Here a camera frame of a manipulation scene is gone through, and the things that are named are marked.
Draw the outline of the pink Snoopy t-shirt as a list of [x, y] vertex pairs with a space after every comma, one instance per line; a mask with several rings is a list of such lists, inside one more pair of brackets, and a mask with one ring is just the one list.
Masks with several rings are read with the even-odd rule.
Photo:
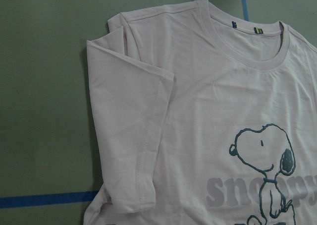
[[314, 225], [317, 50], [207, 0], [87, 42], [103, 185], [86, 225]]

